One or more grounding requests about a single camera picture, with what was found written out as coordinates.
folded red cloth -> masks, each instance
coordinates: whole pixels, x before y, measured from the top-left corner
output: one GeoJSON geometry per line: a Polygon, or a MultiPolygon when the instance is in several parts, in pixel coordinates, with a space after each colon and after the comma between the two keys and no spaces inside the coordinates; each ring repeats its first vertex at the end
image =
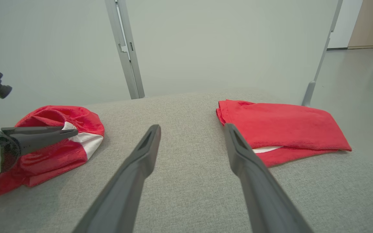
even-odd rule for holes
{"type": "Polygon", "coordinates": [[[0,173],[0,195],[21,185],[36,186],[83,165],[105,135],[99,116],[78,106],[44,106],[26,115],[15,126],[63,126],[63,129],[77,129],[79,133],[21,156],[13,168],[0,173]]]}
{"type": "Polygon", "coordinates": [[[298,105],[219,101],[217,116],[234,124],[251,148],[282,146],[258,153],[267,167],[337,150],[352,151],[326,111],[298,105]]]}

red cloth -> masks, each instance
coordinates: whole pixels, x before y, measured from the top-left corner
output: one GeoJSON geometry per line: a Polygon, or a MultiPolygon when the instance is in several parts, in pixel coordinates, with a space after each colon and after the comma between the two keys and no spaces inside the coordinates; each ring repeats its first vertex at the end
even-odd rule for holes
{"type": "Polygon", "coordinates": [[[99,116],[86,108],[44,106],[26,115],[15,126],[58,127],[65,122],[75,126],[79,134],[20,157],[12,169],[0,173],[0,195],[23,184],[36,186],[87,162],[102,141],[105,128],[99,116]]]}
{"type": "Polygon", "coordinates": [[[332,116],[297,105],[219,101],[217,116],[234,124],[251,148],[282,146],[258,153],[267,167],[337,150],[352,151],[332,116]]]}

gray table surface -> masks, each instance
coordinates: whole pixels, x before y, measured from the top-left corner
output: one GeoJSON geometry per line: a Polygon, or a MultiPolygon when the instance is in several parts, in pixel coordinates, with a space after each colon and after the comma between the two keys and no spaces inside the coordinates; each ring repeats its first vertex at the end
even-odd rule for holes
{"type": "MultiPolygon", "coordinates": [[[[0,232],[71,232],[152,124],[162,139],[133,231],[250,232],[215,114],[225,99],[280,102],[253,89],[87,106],[105,126],[102,145],[85,165],[0,196],[0,232]]],[[[315,232],[373,232],[373,167],[355,148],[270,171],[315,232]]]]}

red fabric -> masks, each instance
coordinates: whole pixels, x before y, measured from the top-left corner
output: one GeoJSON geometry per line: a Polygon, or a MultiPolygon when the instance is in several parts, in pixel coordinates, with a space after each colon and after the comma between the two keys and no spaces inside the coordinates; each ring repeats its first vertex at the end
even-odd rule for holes
{"type": "MultiPolygon", "coordinates": [[[[21,119],[16,127],[64,126],[70,122],[79,133],[105,135],[99,116],[78,106],[44,106],[21,119]]],[[[0,195],[22,184],[33,187],[70,171],[87,161],[82,145],[64,139],[19,158],[14,167],[0,173],[0,195]]]]}
{"type": "Polygon", "coordinates": [[[267,167],[337,150],[352,151],[332,116],[323,110],[297,105],[219,101],[216,114],[234,124],[251,148],[283,146],[258,153],[267,167]]]}

beige door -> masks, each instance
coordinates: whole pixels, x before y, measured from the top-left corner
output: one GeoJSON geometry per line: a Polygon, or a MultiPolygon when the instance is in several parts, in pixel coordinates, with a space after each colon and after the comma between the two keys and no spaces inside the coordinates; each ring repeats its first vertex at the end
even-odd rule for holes
{"type": "Polygon", "coordinates": [[[373,46],[373,0],[364,0],[348,47],[373,46]]]}

